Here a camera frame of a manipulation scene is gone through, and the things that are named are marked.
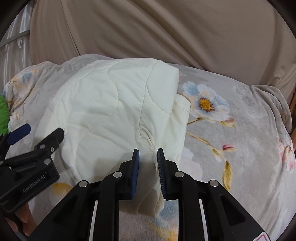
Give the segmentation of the person's left hand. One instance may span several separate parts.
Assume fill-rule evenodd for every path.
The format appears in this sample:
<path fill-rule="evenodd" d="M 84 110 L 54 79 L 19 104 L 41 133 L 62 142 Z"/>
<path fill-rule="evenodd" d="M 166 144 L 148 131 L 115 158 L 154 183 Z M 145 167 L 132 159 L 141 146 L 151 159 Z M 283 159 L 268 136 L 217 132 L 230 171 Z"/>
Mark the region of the person's left hand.
<path fill-rule="evenodd" d="M 36 228 L 36 224 L 34 222 L 29 204 L 26 203 L 22 206 L 17 212 L 16 216 L 18 220 L 22 222 L 21 232 L 26 236 L 29 237 L 34 229 Z"/>

